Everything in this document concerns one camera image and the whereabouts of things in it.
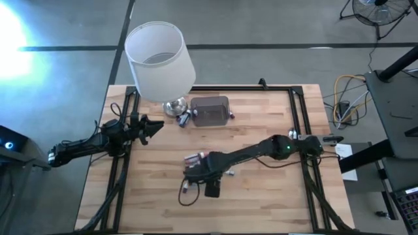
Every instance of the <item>wooden tabletop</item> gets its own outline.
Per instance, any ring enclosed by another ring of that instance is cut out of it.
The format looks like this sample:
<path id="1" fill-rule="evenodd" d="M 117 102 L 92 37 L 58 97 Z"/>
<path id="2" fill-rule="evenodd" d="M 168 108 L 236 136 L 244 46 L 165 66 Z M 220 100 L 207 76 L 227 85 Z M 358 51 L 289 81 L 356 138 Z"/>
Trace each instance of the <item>wooden tabletop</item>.
<path id="1" fill-rule="evenodd" d="M 313 134 L 329 134 L 319 86 L 301 86 Z M 109 87 L 102 122 L 117 118 L 110 111 L 110 104 L 117 102 L 122 107 L 125 88 Z M 293 127 L 289 96 L 284 91 L 197 91 L 191 92 L 186 99 L 218 95 L 229 98 L 236 116 L 221 127 L 196 127 L 190 122 L 182 129 L 174 119 L 164 115 L 161 104 L 141 100 L 139 113 L 148 114 L 150 120 L 164 120 L 165 126 L 147 146 L 139 141 L 133 144 L 120 232 L 312 231 L 300 164 L 269 169 L 257 161 L 248 161 L 233 166 L 236 174 L 222 177 L 219 198 L 205 197 L 203 187 L 194 205 L 179 205 L 178 190 L 183 179 L 185 156 L 200 151 L 234 151 L 273 134 L 287 135 Z M 303 124 L 300 110 L 298 113 Z M 294 154 L 285 161 L 274 161 L 269 157 L 261 157 L 261 160 L 269 165 L 282 165 L 299 161 L 300 157 Z M 111 164 L 112 159 L 104 157 L 90 166 L 76 228 L 83 227 L 103 203 Z M 338 161 L 323 159 L 320 171 L 327 200 L 345 223 L 353 227 Z M 197 190 L 192 188 L 182 195 L 182 201 L 191 202 L 196 194 Z M 315 202 L 320 227 L 323 227 L 319 203 Z"/>

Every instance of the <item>lamp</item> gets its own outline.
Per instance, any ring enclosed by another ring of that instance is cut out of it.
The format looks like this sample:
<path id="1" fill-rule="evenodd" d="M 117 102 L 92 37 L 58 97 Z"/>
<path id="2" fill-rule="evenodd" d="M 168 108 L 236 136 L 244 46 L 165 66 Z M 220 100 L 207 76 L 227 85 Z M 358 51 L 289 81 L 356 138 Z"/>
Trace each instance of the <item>lamp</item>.
<path id="1" fill-rule="evenodd" d="M 148 22 L 126 38 L 125 52 L 141 97 L 163 102 L 168 116 L 187 110 L 183 98 L 196 80 L 182 32 L 171 23 Z"/>

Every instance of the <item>metal lamp base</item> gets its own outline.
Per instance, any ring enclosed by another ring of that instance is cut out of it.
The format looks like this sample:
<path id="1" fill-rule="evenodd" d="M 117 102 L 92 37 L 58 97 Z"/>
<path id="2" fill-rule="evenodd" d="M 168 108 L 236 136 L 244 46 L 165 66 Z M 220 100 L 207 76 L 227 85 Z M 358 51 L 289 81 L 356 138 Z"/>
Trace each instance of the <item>metal lamp base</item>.
<path id="1" fill-rule="evenodd" d="M 187 110 L 187 101 L 182 97 L 178 100 L 163 103 L 164 113 L 175 118 Z"/>

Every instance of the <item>yellow cable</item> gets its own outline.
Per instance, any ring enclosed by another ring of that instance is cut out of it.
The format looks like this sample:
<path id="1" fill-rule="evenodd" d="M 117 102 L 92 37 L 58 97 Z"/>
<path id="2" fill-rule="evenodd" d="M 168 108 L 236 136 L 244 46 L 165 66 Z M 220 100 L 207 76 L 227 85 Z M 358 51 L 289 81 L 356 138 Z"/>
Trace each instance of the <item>yellow cable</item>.
<path id="1" fill-rule="evenodd" d="M 356 78 L 356 79 L 359 79 L 359 80 L 362 80 L 362 81 L 366 81 L 366 79 L 363 78 L 363 77 L 353 76 L 353 75 L 341 75 L 335 80 L 335 83 L 334 83 L 334 110 L 333 110 L 333 116 L 334 116 L 334 121 L 339 122 L 339 123 L 344 122 L 344 121 L 338 121 L 337 116 L 336 116 L 336 111 L 337 111 L 337 84 L 338 84 L 338 82 L 340 81 L 341 78 Z M 347 120 L 349 117 L 351 117 L 359 107 L 365 105 L 368 101 L 358 105 L 353 111 L 351 111 L 349 113 L 348 116 L 346 116 L 344 118 L 344 120 Z"/>

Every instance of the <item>electric fan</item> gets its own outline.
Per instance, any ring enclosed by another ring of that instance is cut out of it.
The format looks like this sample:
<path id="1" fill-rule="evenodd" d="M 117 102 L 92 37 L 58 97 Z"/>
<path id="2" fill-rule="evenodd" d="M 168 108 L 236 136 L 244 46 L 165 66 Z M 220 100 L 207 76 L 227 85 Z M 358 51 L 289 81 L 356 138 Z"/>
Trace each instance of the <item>electric fan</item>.
<path id="1" fill-rule="evenodd" d="M 353 14 L 342 16 L 348 3 L 353 1 Z M 413 0 L 348 0 L 340 12 L 340 20 L 344 18 L 356 17 L 365 25 L 376 28 L 376 37 L 378 40 L 386 37 L 410 12 Z M 396 22 L 391 29 L 380 36 L 379 26 Z"/>

